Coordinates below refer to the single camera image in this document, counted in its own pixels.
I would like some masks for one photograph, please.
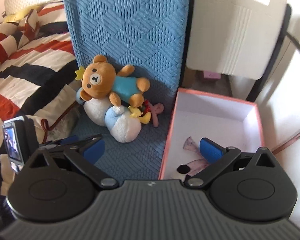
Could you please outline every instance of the bear's face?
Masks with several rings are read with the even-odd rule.
[[[82,88],[92,98],[102,99],[111,92],[115,76],[115,69],[110,63],[94,62],[84,71]]]

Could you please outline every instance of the bear ear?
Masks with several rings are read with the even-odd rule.
[[[103,56],[103,55],[96,55],[96,56],[93,58],[93,63],[97,63],[97,62],[107,62],[106,56]]]

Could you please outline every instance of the bear's blue shirt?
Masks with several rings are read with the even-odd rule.
[[[112,91],[117,93],[121,100],[129,103],[129,98],[140,93],[137,87],[137,78],[135,77],[115,77]]]

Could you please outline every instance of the yellow pillow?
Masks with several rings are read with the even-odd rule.
[[[39,12],[42,9],[42,5],[32,5],[22,10],[18,11],[16,14],[8,15],[3,19],[3,22],[19,22],[21,21],[29,12],[30,10],[37,10]]]
[[[7,15],[5,18],[3,18],[3,22],[4,23],[17,22],[16,15],[15,14]]]
[[[41,8],[42,8],[42,5],[32,5],[32,6],[23,8],[22,10],[20,10],[16,13],[16,20],[17,21],[22,20],[30,12],[31,9],[37,10],[37,12],[38,12],[41,10]]]

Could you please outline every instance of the white plush toy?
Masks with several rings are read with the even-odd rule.
[[[139,119],[132,118],[130,115],[130,111],[124,106],[112,106],[106,112],[106,126],[118,142],[131,142],[140,133]]]
[[[133,141],[140,133],[140,120],[130,117],[130,111],[124,106],[111,106],[109,98],[93,98],[83,105],[87,116],[94,123],[106,126],[118,142]]]

